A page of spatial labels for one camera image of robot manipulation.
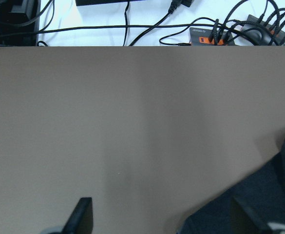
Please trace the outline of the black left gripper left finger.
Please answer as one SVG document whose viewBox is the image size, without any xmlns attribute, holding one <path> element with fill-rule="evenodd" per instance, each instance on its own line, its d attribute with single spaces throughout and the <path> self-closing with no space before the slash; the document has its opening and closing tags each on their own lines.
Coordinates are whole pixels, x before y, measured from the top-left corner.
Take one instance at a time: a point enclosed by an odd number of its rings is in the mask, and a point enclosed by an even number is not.
<svg viewBox="0 0 285 234">
<path fill-rule="evenodd" d="M 82 197 L 62 229 L 63 234 L 91 234 L 93 231 L 93 201 Z"/>
</svg>

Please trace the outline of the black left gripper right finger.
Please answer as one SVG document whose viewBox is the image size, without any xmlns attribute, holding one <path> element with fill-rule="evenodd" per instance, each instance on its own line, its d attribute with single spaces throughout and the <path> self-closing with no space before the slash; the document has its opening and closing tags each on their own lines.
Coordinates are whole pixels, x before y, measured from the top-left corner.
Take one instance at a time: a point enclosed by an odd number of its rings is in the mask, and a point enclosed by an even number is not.
<svg viewBox="0 0 285 234">
<path fill-rule="evenodd" d="M 230 225 L 234 234 L 275 233 L 257 212 L 238 196 L 231 199 Z"/>
</svg>

